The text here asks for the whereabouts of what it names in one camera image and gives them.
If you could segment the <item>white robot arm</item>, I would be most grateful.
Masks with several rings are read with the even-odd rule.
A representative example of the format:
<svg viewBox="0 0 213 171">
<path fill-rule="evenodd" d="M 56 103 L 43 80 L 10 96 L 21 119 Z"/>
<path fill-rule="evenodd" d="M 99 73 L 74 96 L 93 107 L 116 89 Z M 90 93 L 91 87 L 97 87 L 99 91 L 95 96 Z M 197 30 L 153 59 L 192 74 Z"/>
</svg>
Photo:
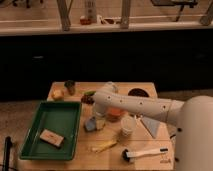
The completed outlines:
<svg viewBox="0 0 213 171">
<path fill-rule="evenodd" d="M 100 108 L 116 107 L 175 126 L 175 170 L 213 171 L 213 97 L 178 101 L 128 96 L 119 94 L 117 86 L 107 82 L 93 99 Z"/>
</svg>

